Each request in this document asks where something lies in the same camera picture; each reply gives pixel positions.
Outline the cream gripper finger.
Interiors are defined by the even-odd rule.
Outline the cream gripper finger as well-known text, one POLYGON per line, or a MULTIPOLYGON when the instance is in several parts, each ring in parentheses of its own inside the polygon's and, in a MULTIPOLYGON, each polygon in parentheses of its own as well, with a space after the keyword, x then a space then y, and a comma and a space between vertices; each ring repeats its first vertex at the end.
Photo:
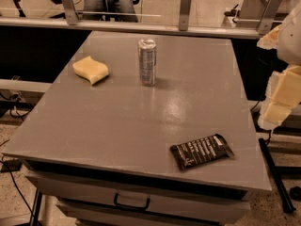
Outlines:
POLYGON ((283 72, 272 72, 262 102, 258 125, 263 130, 280 126, 301 103, 301 67, 289 65, 283 72))
POLYGON ((265 50, 277 49, 278 32, 279 32, 279 25, 273 28, 269 33, 264 35, 262 38, 260 38, 257 42, 257 46, 265 50))

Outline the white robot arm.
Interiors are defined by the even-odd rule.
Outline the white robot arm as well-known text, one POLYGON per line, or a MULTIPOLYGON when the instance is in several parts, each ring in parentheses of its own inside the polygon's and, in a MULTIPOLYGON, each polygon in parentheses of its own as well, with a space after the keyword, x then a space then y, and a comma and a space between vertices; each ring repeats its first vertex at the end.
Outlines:
POLYGON ((301 103, 301 2, 257 46, 276 49, 277 57, 288 64, 283 72, 272 72, 258 118, 261 129, 274 130, 301 103))

